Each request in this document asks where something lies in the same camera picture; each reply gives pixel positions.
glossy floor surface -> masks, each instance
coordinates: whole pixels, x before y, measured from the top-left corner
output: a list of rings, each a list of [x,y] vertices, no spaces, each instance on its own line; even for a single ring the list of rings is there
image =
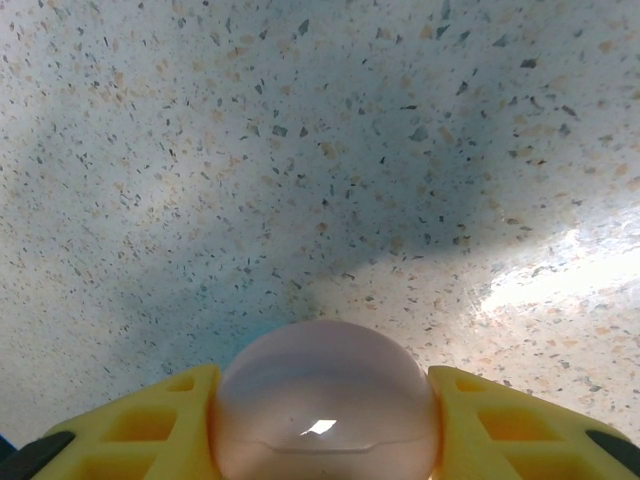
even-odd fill
[[[17,444],[316,317],[640,441],[637,0],[4,0],[0,18]]]

speckled floor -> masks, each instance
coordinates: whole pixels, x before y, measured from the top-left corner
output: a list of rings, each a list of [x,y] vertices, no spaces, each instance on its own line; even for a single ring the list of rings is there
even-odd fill
[[[373,326],[640,441],[637,0],[0,1],[0,431]]]

